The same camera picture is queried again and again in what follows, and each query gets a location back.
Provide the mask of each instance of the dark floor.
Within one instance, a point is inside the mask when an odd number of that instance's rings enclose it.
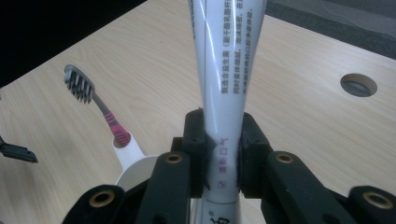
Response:
[[[3,1],[0,3],[0,88],[144,1]],[[266,14],[396,59],[396,41],[391,36],[330,21],[272,0]]]
[[[2,1],[0,88],[144,1]]]

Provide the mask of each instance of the toothpaste tube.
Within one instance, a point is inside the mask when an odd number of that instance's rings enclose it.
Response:
[[[266,0],[189,0],[189,4],[206,142],[213,143],[207,146],[208,186],[198,206],[199,223],[239,223],[237,156]]]

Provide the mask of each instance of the toothbrush head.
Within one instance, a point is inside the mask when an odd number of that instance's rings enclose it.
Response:
[[[90,79],[74,65],[64,68],[64,83],[78,100],[90,103],[95,94],[95,87]]]

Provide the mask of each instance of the black object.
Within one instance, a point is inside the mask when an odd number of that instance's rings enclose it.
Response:
[[[184,136],[174,138],[171,152],[159,157],[149,180],[114,193],[114,197],[107,193],[119,187],[89,190],[72,207],[64,224],[190,223],[190,198],[202,195],[205,148],[211,144],[205,140],[203,122],[202,109],[191,111]],[[246,198],[262,199],[267,224],[396,223],[395,196],[369,186],[353,188],[348,197],[337,194],[326,189],[297,156],[273,151],[247,113],[242,130],[239,188]],[[103,206],[92,206],[92,200],[104,202]]]
[[[0,152],[3,153],[5,157],[12,159],[17,159],[20,161],[29,161],[37,163],[37,157],[35,153],[29,151],[26,147],[19,147],[6,143],[0,136]]]

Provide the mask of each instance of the table hole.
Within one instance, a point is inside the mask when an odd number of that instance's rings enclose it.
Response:
[[[362,74],[346,74],[341,78],[340,83],[344,91],[354,96],[369,97],[377,91],[376,83]]]

